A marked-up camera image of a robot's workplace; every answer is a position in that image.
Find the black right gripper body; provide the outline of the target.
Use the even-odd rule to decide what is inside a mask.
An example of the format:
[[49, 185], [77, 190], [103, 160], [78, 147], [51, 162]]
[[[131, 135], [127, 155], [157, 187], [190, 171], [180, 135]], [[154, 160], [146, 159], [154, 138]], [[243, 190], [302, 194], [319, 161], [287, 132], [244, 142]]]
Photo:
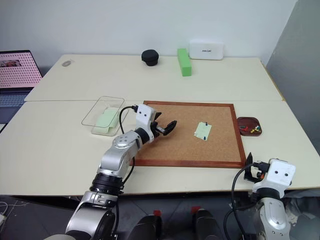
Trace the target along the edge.
[[256, 177], [251, 176], [250, 181], [253, 183], [261, 182], [264, 179], [265, 174], [269, 171], [270, 164], [265, 162], [254, 162], [252, 166], [257, 169], [257, 173]]

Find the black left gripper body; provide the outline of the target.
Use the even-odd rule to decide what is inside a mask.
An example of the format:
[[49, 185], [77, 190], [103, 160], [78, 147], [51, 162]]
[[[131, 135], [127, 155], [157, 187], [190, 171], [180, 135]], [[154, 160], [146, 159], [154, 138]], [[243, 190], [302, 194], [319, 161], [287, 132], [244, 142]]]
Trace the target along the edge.
[[158, 126], [158, 123], [156, 121], [153, 121], [150, 124], [150, 129], [151, 129], [151, 132], [152, 132], [154, 137], [159, 137], [160, 134], [162, 134], [163, 136], [167, 135], [166, 130], [164, 128]]

